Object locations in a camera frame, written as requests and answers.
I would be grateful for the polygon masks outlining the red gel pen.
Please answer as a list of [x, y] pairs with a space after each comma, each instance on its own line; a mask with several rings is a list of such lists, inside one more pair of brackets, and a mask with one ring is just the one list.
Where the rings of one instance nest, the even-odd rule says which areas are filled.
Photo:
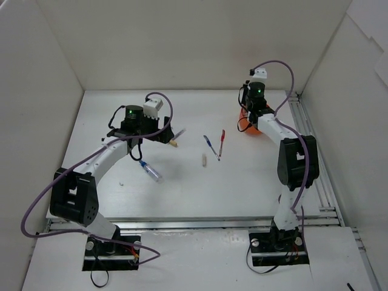
[[224, 129], [222, 129], [220, 146], [219, 146], [219, 157], [222, 156], [222, 150], [223, 150], [223, 144], [224, 144], [225, 137], [226, 137], [226, 131]]

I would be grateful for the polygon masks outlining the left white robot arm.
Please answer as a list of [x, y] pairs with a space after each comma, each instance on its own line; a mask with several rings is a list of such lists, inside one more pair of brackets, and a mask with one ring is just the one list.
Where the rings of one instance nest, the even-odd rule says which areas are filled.
[[54, 175], [50, 214], [81, 227], [99, 240], [99, 247], [112, 255], [121, 248], [120, 228], [99, 211], [97, 188], [104, 175], [121, 159], [141, 149], [143, 140], [167, 144], [173, 138], [171, 118], [159, 128], [159, 110], [144, 104], [125, 106], [124, 119], [109, 132], [97, 154], [73, 170], [60, 168]]

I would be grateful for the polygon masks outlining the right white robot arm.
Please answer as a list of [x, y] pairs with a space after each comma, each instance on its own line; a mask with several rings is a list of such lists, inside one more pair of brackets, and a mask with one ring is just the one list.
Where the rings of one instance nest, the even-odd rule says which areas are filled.
[[245, 111], [247, 128], [269, 137], [278, 146], [277, 175], [283, 185], [279, 206], [271, 222], [268, 242], [276, 250], [293, 244], [301, 234], [305, 191], [319, 177], [318, 149], [312, 135], [302, 135], [283, 123], [264, 97], [263, 82], [247, 81], [242, 85], [239, 104]]

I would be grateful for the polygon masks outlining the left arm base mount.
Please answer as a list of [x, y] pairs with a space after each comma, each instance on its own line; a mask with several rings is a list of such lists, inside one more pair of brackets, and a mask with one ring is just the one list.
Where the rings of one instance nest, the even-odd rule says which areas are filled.
[[88, 238], [85, 245], [82, 271], [138, 270], [138, 261], [139, 249]]

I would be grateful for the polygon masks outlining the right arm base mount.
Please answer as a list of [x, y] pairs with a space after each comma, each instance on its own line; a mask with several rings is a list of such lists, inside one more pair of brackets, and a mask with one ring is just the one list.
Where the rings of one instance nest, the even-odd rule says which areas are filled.
[[299, 232], [293, 238], [273, 242], [269, 232], [249, 233], [248, 262], [252, 267], [308, 265], [306, 247]]

